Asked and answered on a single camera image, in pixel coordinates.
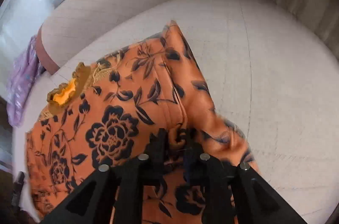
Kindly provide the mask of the orange black floral blouse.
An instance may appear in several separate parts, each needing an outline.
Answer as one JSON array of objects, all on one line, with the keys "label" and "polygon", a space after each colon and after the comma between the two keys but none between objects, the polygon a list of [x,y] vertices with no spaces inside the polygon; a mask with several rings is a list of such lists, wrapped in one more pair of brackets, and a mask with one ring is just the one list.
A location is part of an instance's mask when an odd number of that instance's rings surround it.
[{"label": "orange black floral blouse", "polygon": [[79,64],[70,83],[26,135],[33,205],[47,216],[99,166],[115,167],[169,139],[168,172],[146,186],[143,223],[201,223],[203,191],[184,180],[180,151],[188,141],[234,166],[257,164],[243,133],[215,110],[208,85],[176,22],[92,65]]}]

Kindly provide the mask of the pink quilted bolster cushion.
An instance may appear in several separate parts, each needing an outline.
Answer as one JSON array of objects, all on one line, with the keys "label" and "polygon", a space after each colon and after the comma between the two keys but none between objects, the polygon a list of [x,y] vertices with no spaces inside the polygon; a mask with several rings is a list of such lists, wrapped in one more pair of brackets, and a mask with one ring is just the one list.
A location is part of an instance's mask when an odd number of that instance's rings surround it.
[{"label": "pink quilted bolster cushion", "polygon": [[64,0],[40,27],[36,51],[54,74],[73,56],[119,24],[169,0]]}]

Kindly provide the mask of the purple floral cloth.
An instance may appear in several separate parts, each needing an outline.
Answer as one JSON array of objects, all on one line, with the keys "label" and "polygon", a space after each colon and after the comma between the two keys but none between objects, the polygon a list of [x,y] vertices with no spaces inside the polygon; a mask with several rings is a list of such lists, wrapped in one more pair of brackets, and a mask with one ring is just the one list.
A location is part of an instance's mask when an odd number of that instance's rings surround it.
[{"label": "purple floral cloth", "polygon": [[15,58],[7,80],[7,116],[12,127],[21,125],[25,104],[32,87],[46,69],[36,51],[37,35],[33,35],[26,48]]}]

